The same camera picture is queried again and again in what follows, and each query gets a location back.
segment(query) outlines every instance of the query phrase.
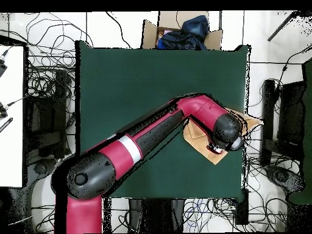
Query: white stripe band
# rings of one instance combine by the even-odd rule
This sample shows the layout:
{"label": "white stripe band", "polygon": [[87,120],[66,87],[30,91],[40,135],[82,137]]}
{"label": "white stripe band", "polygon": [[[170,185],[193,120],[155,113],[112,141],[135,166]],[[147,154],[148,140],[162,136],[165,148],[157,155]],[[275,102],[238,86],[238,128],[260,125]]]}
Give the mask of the white stripe band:
{"label": "white stripe band", "polygon": [[135,143],[126,135],[123,136],[118,140],[120,143],[124,145],[125,148],[127,148],[128,152],[130,153],[133,164],[137,163],[141,159],[141,154]]}
{"label": "white stripe band", "polygon": [[111,139],[111,138],[113,138],[113,137],[115,137],[115,136],[116,136],[116,134],[114,133],[113,135],[111,135],[110,137],[108,137],[107,140],[108,140],[108,139]]}

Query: cardboard piece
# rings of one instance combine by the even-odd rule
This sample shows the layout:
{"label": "cardboard piece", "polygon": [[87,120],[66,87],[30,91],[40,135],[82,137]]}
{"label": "cardboard piece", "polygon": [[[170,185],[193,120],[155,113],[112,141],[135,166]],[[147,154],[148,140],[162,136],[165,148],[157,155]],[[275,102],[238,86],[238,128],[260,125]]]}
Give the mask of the cardboard piece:
{"label": "cardboard piece", "polygon": [[[263,121],[250,116],[246,116],[235,110],[228,109],[230,113],[237,115],[236,117],[242,121],[243,129],[242,136],[245,136],[254,127],[258,125],[263,125]],[[223,151],[221,154],[214,154],[207,149],[208,137],[206,134],[195,124],[192,120],[185,126],[183,131],[183,137],[190,145],[192,145],[195,150],[200,152],[207,160],[210,160],[214,165],[221,161],[227,152]]]}
{"label": "cardboard piece", "polygon": [[[161,11],[158,16],[158,24],[156,26],[144,20],[143,24],[143,38],[141,48],[143,49],[155,49],[158,41],[158,33],[164,30],[177,31],[180,30],[179,25],[185,21],[193,19],[199,15],[208,16],[208,11]],[[222,29],[209,32],[205,37],[204,45],[207,49],[220,50],[222,40]]]}

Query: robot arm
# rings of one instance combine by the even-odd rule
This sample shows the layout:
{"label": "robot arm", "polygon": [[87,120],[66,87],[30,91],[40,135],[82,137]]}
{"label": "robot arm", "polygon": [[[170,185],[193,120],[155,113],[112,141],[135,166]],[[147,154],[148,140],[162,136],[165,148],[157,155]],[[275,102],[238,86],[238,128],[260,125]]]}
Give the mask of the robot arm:
{"label": "robot arm", "polygon": [[[207,134],[207,148],[212,152],[235,151],[243,144],[240,121],[209,95],[194,93],[172,99],[88,150],[69,169],[67,233],[99,233],[101,195],[186,119]],[[93,217],[86,222],[86,216]]]}

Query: dark green board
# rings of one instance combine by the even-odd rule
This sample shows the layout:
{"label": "dark green board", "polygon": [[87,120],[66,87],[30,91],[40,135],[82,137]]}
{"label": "dark green board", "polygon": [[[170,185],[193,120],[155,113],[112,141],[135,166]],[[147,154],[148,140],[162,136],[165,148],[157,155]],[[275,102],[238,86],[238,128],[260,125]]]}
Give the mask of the dark green board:
{"label": "dark green board", "polygon": [[302,65],[302,71],[307,86],[302,99],[305,106],[302,171],[306,185],[304,191],[289,196],[289,201],[299,205],[312,204],[312,59]]}
{"label": "dark green board", "polygon": [[[159,51],[91,49],[80,42],[81,151],[185,93],[210,93],[226,107],[242,112],[247,53],[247,46],[233,52]],[[242,151],[232,152],[213,165],[181,132],[112,196],[240,200],[242,160]]]}

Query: white table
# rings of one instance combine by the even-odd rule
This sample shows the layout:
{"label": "white table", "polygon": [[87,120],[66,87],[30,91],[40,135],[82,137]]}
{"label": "white table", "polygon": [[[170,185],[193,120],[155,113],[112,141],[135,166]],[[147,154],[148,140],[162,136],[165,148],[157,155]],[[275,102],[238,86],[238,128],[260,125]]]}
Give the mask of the white table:
{"label": "white table", "polygon": [[[0,55],[7,49],[0,46]],[[7,105],[23,97],[23,47],[12,47],[6,57],[6,71],[0,77],[0,102]],[[0,127],[13,121],[0,133],[0,186],[22,187],[23,169],[23,100],[7,110],[8,117],[0,120]]]}

